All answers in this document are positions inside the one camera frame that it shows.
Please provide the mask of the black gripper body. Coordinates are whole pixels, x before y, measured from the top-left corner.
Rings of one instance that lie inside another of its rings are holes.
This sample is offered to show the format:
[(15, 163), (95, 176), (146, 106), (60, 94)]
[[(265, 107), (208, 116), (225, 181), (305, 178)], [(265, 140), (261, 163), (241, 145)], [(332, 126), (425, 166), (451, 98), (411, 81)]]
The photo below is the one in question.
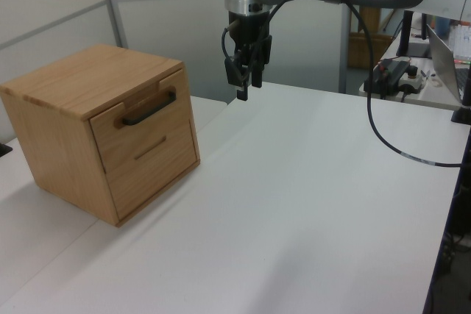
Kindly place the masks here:
[(262, 44), (259, 55), (264, 64), (269, 63), (269, 26), (263, 31), (263, 26), (269, 17), (268, 12), (258, 15), (241, 15), (228, 13), (229, 24), (238, 21), (238, 26), (230, 30), (230, 37), (235, 43), (235, 59), (239, 65), (248, 66), (259, 34), (262, 33)]

